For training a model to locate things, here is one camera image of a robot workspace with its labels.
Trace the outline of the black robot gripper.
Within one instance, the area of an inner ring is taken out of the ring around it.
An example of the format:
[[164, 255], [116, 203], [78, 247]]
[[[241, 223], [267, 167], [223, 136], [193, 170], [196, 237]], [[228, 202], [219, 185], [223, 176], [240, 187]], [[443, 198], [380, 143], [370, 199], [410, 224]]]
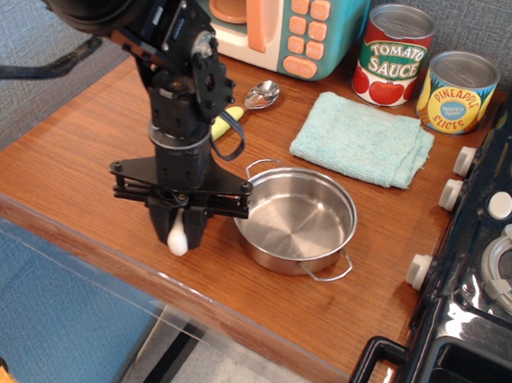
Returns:
[[213, 214], [248, 217], [248, 196], [253, 186], [226, 171], [214, 160], [209, 136], [184, 141], [150, 132], [155, 154], [151, 157], [113, 161], [115, 196], [132, 201], [148, 200], [149, 216], [157, 238], [166, 244], [179, 208], [189, 250], [197, 249]]

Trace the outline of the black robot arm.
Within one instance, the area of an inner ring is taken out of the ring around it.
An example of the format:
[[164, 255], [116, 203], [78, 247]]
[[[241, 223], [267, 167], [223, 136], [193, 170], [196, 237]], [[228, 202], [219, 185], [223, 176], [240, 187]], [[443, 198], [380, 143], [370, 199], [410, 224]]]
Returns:
[[220, 166], [212, 127], [227, 112], [234, 83], [218, 58], [210, 17], [195, 0], [43, 0], [64, 23], [104, 37], [134, 57], [149, 95], [151, 157], [111, 164], [120, 199], [149, 208], [157, 237], [176, 256], [201, 244], [216, 215], [246, 218], [248, 181]]

